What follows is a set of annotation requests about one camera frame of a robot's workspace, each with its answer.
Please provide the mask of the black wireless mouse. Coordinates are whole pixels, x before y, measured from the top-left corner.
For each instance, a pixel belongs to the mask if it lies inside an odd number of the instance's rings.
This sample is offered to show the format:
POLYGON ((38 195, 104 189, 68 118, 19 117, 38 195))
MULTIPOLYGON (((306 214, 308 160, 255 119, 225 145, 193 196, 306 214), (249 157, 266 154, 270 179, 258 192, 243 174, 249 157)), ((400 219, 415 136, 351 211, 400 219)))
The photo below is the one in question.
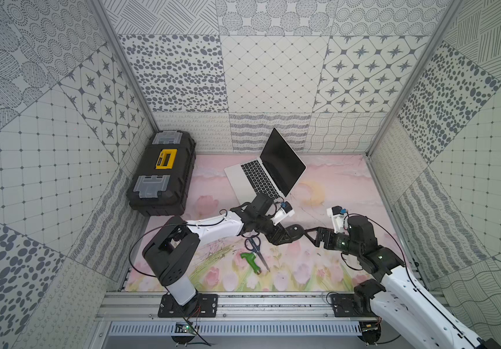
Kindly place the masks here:
POLYGON ((290 241, 293 242, 303 237, 303 235, 305 234, 305 229, 301 225, 294 224, 288 226, 286 228, 286 232, 288 233, 290 241))

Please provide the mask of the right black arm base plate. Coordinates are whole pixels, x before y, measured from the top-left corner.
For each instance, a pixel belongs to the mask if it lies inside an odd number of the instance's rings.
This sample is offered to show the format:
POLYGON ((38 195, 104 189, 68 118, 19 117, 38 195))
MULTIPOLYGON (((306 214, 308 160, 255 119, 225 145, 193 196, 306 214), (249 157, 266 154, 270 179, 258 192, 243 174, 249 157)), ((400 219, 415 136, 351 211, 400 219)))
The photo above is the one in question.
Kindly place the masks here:
POLYGON ((327 295, 327 302, 336 318, 376 318, 370 305, 371 300, 367 296, 351 293, 330 292, 327 295))

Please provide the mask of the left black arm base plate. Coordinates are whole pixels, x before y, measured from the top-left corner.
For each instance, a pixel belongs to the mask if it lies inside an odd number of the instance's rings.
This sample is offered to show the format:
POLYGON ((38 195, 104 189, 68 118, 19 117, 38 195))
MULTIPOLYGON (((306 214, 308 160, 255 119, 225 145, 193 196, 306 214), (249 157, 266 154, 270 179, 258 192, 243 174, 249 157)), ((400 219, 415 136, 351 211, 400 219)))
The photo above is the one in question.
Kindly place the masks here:
POLYGON ((200 316, 203 318, 215 318, 218 305, 217 294, 196 295, 185 305, 179 305, 171 294, 163 295, 158 312, 159 318, 190 318, 200 316))

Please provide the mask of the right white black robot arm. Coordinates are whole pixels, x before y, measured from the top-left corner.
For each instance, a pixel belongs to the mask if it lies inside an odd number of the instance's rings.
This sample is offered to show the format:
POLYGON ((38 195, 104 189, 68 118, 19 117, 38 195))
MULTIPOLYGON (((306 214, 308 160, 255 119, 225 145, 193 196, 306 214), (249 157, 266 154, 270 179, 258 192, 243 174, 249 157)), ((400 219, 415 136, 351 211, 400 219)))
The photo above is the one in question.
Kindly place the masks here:
POLYGON ((333 228, 306 229, 316 247, 356 257, 371 278, 355 288, 356 301, 414 348, 499 348, 448 311, 410 272, 403 251, 378 244, 378 223, 359 214, 336 215, 333 228))

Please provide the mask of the silver laptop with black keyboard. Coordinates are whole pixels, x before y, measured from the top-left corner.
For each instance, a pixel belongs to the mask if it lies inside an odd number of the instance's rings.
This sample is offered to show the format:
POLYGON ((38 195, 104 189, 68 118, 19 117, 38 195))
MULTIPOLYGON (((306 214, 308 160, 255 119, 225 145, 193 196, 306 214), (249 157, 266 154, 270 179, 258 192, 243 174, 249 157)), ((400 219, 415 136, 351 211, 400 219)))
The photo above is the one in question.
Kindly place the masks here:
POLYGON ((306 165, 277 129, 273 129, 260 156, 224 169, 238 201, 243 204, 262 193, 269 198, 289 196, 306 165))

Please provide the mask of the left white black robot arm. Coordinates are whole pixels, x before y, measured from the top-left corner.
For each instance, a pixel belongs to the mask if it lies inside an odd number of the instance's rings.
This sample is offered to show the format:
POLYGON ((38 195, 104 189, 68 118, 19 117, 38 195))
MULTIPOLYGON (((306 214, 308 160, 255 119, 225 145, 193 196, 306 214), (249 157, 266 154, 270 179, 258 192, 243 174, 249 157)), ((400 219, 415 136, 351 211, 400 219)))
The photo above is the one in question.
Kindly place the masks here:
POLYGON ((185 221, 179 216, 170 218, 144 247, 142 255, 154 276, 181 307, 195 307, 197 290, 186 271, 197 248, 223 238, 245 233, 262 234, 273 245, 292 243, 302 237, 300 225, 283 227, 282 221, 295 214, 288 202, 282 202, 269 214, 274 200, 259 193, 226 214, 206 220, 185 221))

